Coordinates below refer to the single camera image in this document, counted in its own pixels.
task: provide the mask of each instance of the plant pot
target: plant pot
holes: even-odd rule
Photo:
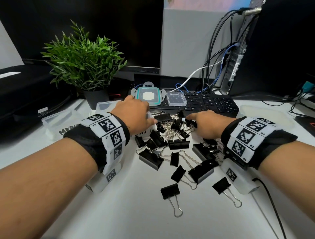
[[[109,101],[109,95],[107,92],[107,88],[97,91],[85,91],[83,90],[83,94],[88,101],[88,104],[91,109],[96,109],[96,104],[98,102],[106,102]]]

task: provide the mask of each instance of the white desk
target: white desk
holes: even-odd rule
[[[237,100],[236,103],[238,106],[269,107],[259,101]],[[275,109],[286,113],[290,107],[286,103]],[[87,102],[78,111],[88,115]],[[300,141],[315,146],[314,137],[297,123],[290,132],[298,135]],[[202,139],[194,133],[189,139],[190,149],[186,152],[200,161],[191,148]],[[15,142],[0,144],[0,168],[51,143],[40,125]],[[139,160],[136,149],[137,145],[131,139],[122,160],[121,172],[100,194],[83,188],[43,238],[277,238],[266,218],[278,237],[283,238],[270,201],[267,197],[261,197],[261,193],[241,195],[232,185],[230,189],[243,202],[241,208],[234,207],[225,195],[218,195],[212,185],[224,177],[219,167],[194,191],[179,182],[178,201],[184,214],[175,218],[172,206],[168,200],[163,200],[160,189],[175,183],[170,177],[176,168],[164,161],[155,171]],[[180,164],[189,170],[182,159]],[[176,207],[175,198],[171,199]],[[296,238],[286,222],[282,222],[287,238]]]

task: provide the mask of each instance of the keyboard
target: keyboard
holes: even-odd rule
[[[157,113],[163,110],[174,115],[182,110],[187,116],[195,112],[213,110],[215,113],[235,118],[239,111],[233,99],[227,95],[185,93],[185,97],[186,106],[169,106],[167,97],[165,97],[160,105],[150,106],[150,112]]]

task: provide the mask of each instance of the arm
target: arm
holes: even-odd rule
[[[224,129],[235,120],[213,111],[194,113],[186,118],[196,120],[197,134],[207,139],[221,138]],[[259,171],[315,221],[315,147],[299,141],[284,144],[265,158]]]
[[[148,107],[129,96],[112,114],[133,135],[157,123],[146,120]],[[1,169],[0,238],[40,238],[97,170],[90,154],[69,138]]]

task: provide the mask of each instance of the potted plant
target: potted plant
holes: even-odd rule
[[[55,76],[51,83],[58,86],[59,81],[65,81],[82,89],[90,108],[96,109],[98,102],[109,101],[107,87],[127,61],[121,58],[123,53],[117,50],[116,42],[99,36],[95,42],[90,41],[89,32],[71,22],[75,35],[67,37],[62,32],[62,40],[56,36],[56,41],[45,43],[47,52],[42,54],[50,58],[46,62],[52,66],[50,73]]]

